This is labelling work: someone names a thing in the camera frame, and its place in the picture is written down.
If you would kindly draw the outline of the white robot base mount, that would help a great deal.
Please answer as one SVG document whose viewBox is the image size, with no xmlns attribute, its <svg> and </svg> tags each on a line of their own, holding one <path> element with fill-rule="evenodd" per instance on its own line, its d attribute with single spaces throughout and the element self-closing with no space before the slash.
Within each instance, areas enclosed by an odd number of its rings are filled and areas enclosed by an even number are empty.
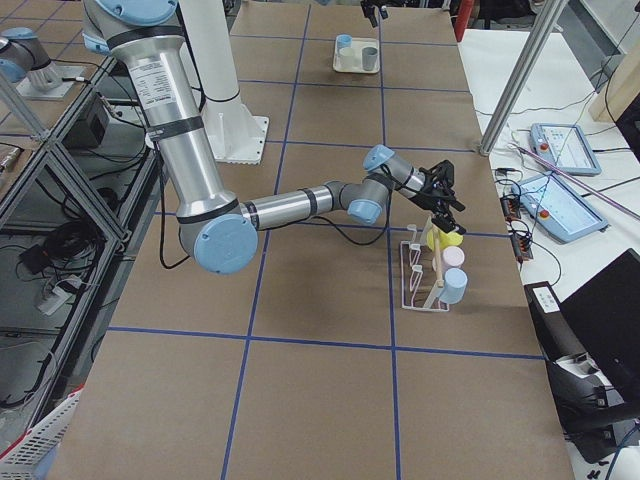
<svg viewBox="0 0 640 480">
<path fill-rule="evenodd" d="M 269 119 L 252 115 L 241 98 L 223 3 L 181 1 L 179 7 L 185 32 L 180 57 L 215 159 L 258 164 Z"/>
</svg>

